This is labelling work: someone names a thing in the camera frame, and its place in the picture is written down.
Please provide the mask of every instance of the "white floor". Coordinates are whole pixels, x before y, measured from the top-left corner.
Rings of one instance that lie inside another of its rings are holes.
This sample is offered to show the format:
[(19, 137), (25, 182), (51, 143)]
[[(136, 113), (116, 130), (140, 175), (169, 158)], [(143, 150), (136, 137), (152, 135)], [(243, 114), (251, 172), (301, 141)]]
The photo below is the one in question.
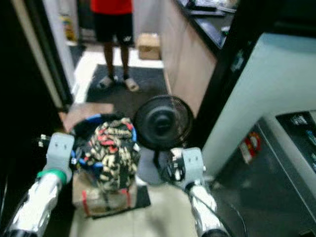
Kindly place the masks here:
[[(86, 45), (87, 48), (80, 58), (75, 69), (76, 83), (79, 85), (79, 90), (75, 97), (75, 103), (84, 103), (86, 94), (92, 81), (93, 72), (98, 64), (106, 64), (103, 47), (100, 45)], [(114, 49), (114, 66), (122, 66), (120, 59), (120, 48)], [(129, 55), (130, 67), (141, 68), (163, 68), (163, 63), (160, 60), (140, 60), (138, 58), (138, 50), (130, 49)]]
[[(75, 70), (79, 91), (75, 103), (84, 103), (97, 64), (105, 64), (103, 49), (87, 45)], [(114, 65), (121, 66), (120, 49), (115, 48)], [(140, 60), (130, 50), (131, 67), (163, 68), (161, 61)], [(196, 237), (195, 221), (188, 197), (168, 185), (148, 187), (152, 205), (112, 217), (92, 220), (75, 211), (70, 237)]]

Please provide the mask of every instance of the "foot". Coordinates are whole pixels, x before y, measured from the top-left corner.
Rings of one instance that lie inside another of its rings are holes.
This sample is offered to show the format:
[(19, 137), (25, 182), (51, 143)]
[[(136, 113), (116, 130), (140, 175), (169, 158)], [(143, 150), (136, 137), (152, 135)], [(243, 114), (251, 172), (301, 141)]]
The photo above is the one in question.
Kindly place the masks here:
[(115, 81), (116, 81), (116, 76), (112, 78), (109, 76), (106, 76), (98, 83), (97, 87), (99, 89), (105, 89), (105, 88), (110, 87)]
[(124, 80), (126, 87), (131, 91), (135, 92), (139, 90), (138, 84), (134, 81), (133, 78), (128, 78)]

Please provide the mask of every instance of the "black countertop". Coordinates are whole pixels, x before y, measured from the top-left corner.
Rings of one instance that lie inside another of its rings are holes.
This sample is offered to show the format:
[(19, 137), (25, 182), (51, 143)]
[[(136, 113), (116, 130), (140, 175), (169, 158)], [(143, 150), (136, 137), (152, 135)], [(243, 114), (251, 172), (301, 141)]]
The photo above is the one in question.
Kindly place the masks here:
[(173, 0), (180, 8), (182, 14), (188, 19), (195, 28), (202, 40), (211, 52), (217, 56), (225, 41), (225, 36), (221, 33), (223, 26), (230, 26), (234, 15), (226, 13), (224, 17), (218, 16), (192, 16), (190, 11), (185, 8), (188, 0)]

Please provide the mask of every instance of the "red shirt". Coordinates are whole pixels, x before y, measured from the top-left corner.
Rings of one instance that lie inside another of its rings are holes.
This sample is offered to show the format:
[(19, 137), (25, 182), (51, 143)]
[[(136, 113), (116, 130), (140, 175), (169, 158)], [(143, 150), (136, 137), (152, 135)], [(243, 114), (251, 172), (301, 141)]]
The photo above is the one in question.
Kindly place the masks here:
[(132, 0), (91, 0), (91, 10), (108, 15), (130, 14), (133, 11)]

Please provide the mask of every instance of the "person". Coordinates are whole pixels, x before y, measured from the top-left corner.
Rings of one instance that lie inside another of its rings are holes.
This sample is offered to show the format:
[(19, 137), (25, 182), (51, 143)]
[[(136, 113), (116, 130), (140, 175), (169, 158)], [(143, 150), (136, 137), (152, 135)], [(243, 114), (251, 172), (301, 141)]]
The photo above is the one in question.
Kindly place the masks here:
[(130, 91), (139, 89), (128, 71), (128, 47), (133, 44), (132, 8), (132, 0), (91, 0), (96, 37), (104, 44), (108, 67), (108, 75), (98, 84), (100, 88), (107, 88), (117, 81), (113, 67), (113, 37), (116, 36), (121, 49), (124, 83)]

